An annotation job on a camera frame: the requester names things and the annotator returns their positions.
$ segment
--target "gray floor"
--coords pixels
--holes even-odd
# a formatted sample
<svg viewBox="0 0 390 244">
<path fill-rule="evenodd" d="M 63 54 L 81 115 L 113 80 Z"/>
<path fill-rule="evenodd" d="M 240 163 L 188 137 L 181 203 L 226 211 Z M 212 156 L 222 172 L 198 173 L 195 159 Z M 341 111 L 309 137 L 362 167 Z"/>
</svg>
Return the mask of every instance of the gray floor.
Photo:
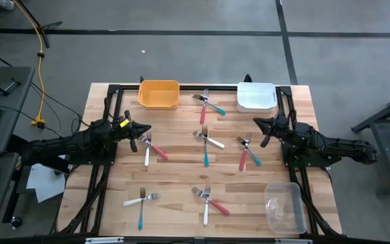
<svg viewBox="0 0 390 244">
<path fill-rule="evenodd" d="M 43 23 L 63 20 L 62 28 L 198 31 L 278 31 L 274 0 L 25 0 Z M 390 32 L 390 0 L 282 0 L 290 31 Z M 29 28 L 19 11 L 0 11 L 0 27 Z M 45 91 L 82 112 L 91 82 L 136 82 L 140 75 L 182 83 L 255 81 L 289 84 L 280 37 L 78 36 L 52 35 L 43 65 Z M 390 39 L 291 38 L 301 85 L 309 85 L 320 131 L 332 137 L 373 141 L 369 131 L 349 128 L 390 101 Z M 37 66 L 35 35 L 0 34 L 0 56 L 16 66 Z M 30 92 L 24 112 L 37 113 Z M 62 133 L 73 114 L 54 106 Z M 47 108 L 49 126 L 58 122 Z M 49 138 L 21 117 L 15 133 Z M 390 241 L 390 198 L 374 191 L 389 185 L 383 162 L 362 165 L 343 160 L 332 168 L 333 188 L 343 232 L 350 237 Z M 47 234 L 58 198 L 17 212 L 24 225 L 1 226 L 0 237 Z"/>
</svg>

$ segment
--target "wooden table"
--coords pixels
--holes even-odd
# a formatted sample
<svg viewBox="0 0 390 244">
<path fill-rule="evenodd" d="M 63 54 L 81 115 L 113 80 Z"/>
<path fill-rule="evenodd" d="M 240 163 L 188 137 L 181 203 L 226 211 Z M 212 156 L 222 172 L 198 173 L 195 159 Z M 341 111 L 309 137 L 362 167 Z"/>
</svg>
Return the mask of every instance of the wooden table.
<svg viewBox="0 0 390 244">
<path fill-rule="evenodd" d="M 91 84 L 84 112 L 85 121 L 102 117 L 108 85 Z M 129 109 L 134 121 L 151 124 L 152 142 L 168 154 L 169 160 L 165 161 L 151 151 L 150 166 L 146 169 L 145 144 L 137 143 L 137 153 L 131 152 L 128 140 L 118 144 L 106 191 L 100 235 L 283 236 L 274 233 L 267 225 L 263 190 L 270 182 L 290 182 L 288 170 L 283 166 L 279 141 L 272 138 L 266 148 L 261 148 L 259 145 L 263 136 L 252 120 L 253 117 L 271 117 L 276 110 L 270 114 L 239 113 L 236 109 L 236 92 L 209 91 L 209 102 L 227 112 L 226 116 L 222 116 L 207 108 L 209 136 L 223 143 L 225 149 L 208 145 L 210 166 L 204 167 L 203 142 L 192 135 L 193 131 L 201 130 L 201 103 L 192 98 L 193 94 L 200 92 L 180 91 L 177 110 L 146 110 L 137 102 L 137 91 L 124 92 L 122 113 Z M 292 92 L 297 120 L 317 128 L 309 87 L 292 86 Z M 247 157 L 244 170 L 239 171 L 243 147 L 236 137 L 245 136 L 247 132 L 252 132 L 250 148 L 263 165 L 257 167 Z M 84 204 L 90 173 L 91 166 L 84 165 L 69 177 L 59 212 L 58 228 L 65 227 Z M 315 206 L 329 224 L 341 232 L 332 186 L 326 172 L 309 168 L 308 176 Z M 191 188 L 197 186 L 204 189 L 206 183 L 211 184 L 211 197 L 231 214 L 224 216 L 210 206 L 209 225 L 204 227 L 204 201 L 192 193 Z M 123 207 L 123 201 L 138 198 L 142 186 L 146 187 L 147 194 L 159 192 L 162 198 L 144 203 L 144 229 L 139 231 L 139 204 Z"/>
</svg>

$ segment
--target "white handle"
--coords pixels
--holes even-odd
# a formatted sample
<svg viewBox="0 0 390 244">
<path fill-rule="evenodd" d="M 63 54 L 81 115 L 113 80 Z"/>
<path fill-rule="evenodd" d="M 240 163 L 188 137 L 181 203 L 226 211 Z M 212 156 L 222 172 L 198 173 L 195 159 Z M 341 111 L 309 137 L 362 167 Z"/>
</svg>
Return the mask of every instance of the white handle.
<svg viewBox="0 0 390 244">
<path fill-rule="evenodd" d="M 202 221 L 202 224 L 206 226 L 209 223 L 209 202 L 206 201 L 206 204 L 204 206 L 204 220 Z"/>
<path fill-rule="evenodd" d="M 150 158 L 150 147 L 147 146 L 146 158 L 144 159 L 144 166 L 148 167 L 148 158 Z"/>
<path fill-rule="evenodd" d="M 225 148 L 225 146 L 224 146 L 222 143 L 219 143 L 219 142 L 215 141 L 215 140 L 212 139 L 212 138 L 207 138 L 207 140 L 208 140 L 209 142 L 213 143 L 214 145 L 216 145 L 216 146 L 222 148 L 222 149 Z"/>
<path fill-rule="evenodd" d="M 132 205 L 134 203 L 140 203 L 142 201 L 142 199 L 134 199 L 134 200 L 130 200 L 130 201 L 125 201 L 123 203 L 123 206 L 129 206 L 129 205 Z"/>
</svg>

